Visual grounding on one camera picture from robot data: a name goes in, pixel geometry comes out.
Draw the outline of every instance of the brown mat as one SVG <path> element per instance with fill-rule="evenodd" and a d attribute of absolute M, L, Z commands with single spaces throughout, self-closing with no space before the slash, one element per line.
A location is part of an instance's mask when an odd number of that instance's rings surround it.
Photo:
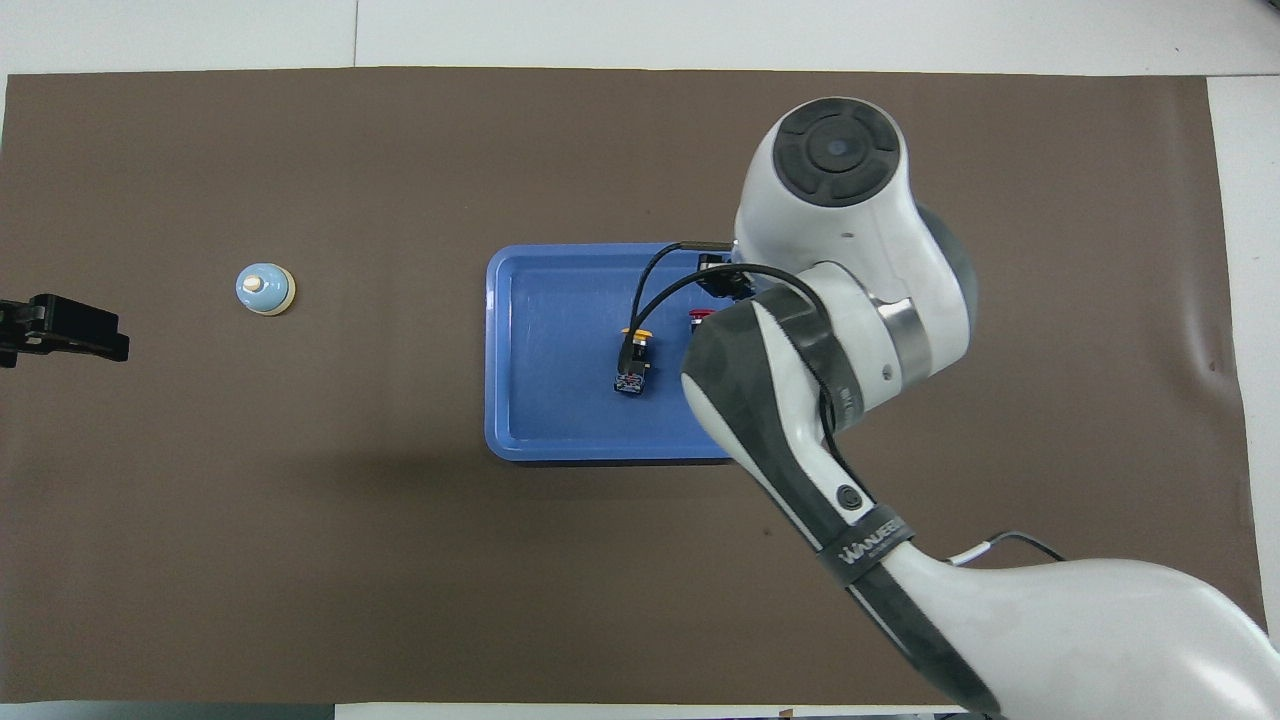
<path fill-rule="evenodd" d="M 481 433 L 497 250 L 727 240 L 822 95 L 901 122 L 982 281 L 969 356 L 844 436 L 872 488 L 928 552 L 1015 527 L 1261 619 L 1203 79 L 28 76 L 0 290 L 119 313 L 133 357 L 0 370 L 0 700 L 942 702 L 739 468 Z M 233 296 L 260 260 L 287 315 Z"/>

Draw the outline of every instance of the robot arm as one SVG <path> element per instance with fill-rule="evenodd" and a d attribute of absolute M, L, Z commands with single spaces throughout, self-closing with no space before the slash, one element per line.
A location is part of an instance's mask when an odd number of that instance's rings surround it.
<path fill-rule="evenodd" d="M 975 315 L 972 268 L 916 208 L 883 110 L 823 99 L 783 117 L 751 160 L 735 259 L 803 287 L 707 318 L 686 398 L 934 685 L 1012 720 L 1280 717 L 1280 655 L 1216 589 L 1119 560 L 954 568 L 823 448 L 957 360 Z"/>

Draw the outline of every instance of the black band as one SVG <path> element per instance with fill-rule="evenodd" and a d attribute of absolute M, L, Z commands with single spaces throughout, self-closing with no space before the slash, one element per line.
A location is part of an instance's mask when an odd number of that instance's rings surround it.
<path fill-rule="evenodd" d="M 773 315 L 801 361 L 831 393 L 836 414 L 831 432 L 838 433 L 861 420 L 865 411 L 863 388 L 858 384 L 858 375 L 836 338 L 831 322 L 824 320 L 803 295 L 788 287 L 762 292 L 754 301 Z"/>
<path fill-rule="evenodd" d="M 913 537 L 915 530 L 892 507 L 877 505 L 818 551 L 818 560 L 840 587 L 847 588 L 878 565 L 888 551 Z"/>

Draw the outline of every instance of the blue tray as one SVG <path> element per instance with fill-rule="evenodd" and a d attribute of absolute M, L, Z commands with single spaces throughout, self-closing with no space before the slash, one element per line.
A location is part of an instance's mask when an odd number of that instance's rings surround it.
<path fill-rule="evenodd" d="M 696 284 L 644 323 L 653 369 L 640 396 L 613 389 L 631 296 L 662 243 L 513 245 L 489 261 L 485 439 L 516 461 L 713 460 L 727 455 L 699 427 L 680 386 L 689 311 L 728 301 Z M 698 254 L 662 259 L 644 302 L 698 269 Z"/>

